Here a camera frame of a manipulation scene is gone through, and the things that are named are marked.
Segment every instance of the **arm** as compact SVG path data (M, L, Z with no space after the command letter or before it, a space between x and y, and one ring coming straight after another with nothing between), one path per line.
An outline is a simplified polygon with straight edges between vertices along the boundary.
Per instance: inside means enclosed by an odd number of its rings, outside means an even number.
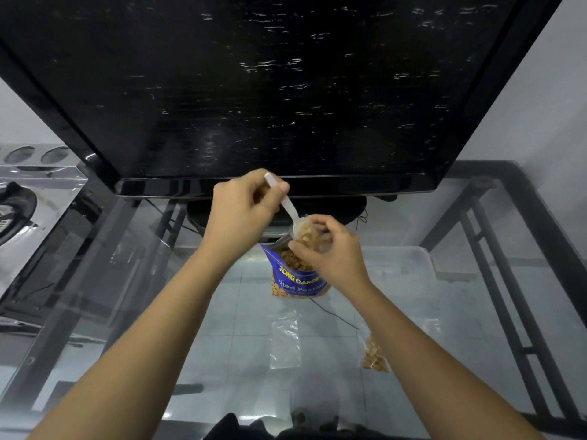
M266 170L217 184L200 248L29 440L147 439L157 429L212 293L260 238L289 185Z
M361 314L434 439L543 439L510 404L440 347L376 288L359 239L331 216L311 220L332 234L324 255L290 248L312 264Z

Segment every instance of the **person's right hand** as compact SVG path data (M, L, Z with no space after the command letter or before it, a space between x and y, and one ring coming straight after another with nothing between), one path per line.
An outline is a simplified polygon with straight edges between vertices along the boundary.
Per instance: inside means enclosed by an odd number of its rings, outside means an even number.
M363 261L359 238L332 216L312 214L308 219L320 229L332 234L332 249L318 253L296 241L289 243L298 258L310 263L327 282L344 295L369 284L369 275Z

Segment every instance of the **hand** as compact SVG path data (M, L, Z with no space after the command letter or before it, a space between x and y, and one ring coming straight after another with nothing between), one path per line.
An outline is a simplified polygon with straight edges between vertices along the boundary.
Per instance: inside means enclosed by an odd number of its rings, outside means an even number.
M327 282L340 290L343 295L360 290L371 283L359 237L350 233L344 225L332 216L313 214L308 216L320 230L327 230L332 235L332 249L327 253L318 253L296 241L289 247L298 258L310 263Z
M201 246L233 264L257 243L290 190L287 182L273 188L266 169L214 186L212 209Z

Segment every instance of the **plastic spoon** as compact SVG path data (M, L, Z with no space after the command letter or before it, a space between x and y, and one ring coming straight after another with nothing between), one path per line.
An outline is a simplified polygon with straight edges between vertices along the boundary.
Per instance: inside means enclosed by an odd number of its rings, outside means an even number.
M269 172L265 173L265 180L267 181L267 183L271 187L278 184L277 179L275 179L275 176L273 176ZM307 221L307 219L299 217L299 214L297 213L297 210L295 209L291 199L288 198L287 196L284 197L284 199L281 201L281 205L283 205L283 208L285 208L285 211L287 211L287 213L292 218L293 230L290 229L290 234L294 239L296 239L296 236L301 229L301 224L303 224L303 222Z

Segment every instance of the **blue snack bag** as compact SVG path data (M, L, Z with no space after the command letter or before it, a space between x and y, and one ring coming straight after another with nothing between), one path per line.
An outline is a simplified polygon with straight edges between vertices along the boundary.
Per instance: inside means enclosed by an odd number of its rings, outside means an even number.
M291 236L283 236L274 244L261 244L261 248L267 255L273 278L271 292L274 296L288 298L313 298L322 296L330 284L324 281L314 270L296 270L288 266L280 254L288 249Z

